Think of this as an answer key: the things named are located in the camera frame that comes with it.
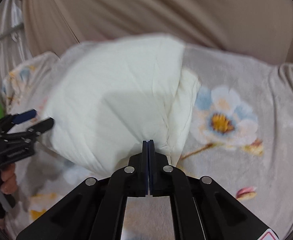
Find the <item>person's left hand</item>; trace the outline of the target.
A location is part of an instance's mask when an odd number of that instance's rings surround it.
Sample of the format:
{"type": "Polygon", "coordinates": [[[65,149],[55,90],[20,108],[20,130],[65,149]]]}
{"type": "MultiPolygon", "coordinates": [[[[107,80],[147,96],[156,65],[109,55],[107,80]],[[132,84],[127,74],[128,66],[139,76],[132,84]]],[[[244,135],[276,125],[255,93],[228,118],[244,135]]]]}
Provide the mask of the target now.
{"type": "Polygon", "coordinates": [[[13,194],[18,188],[15,168],[15,164],[10,164],[1,169],[1,180],[3,184],[0,186],[0,189],[4,194],[13,194]]]}

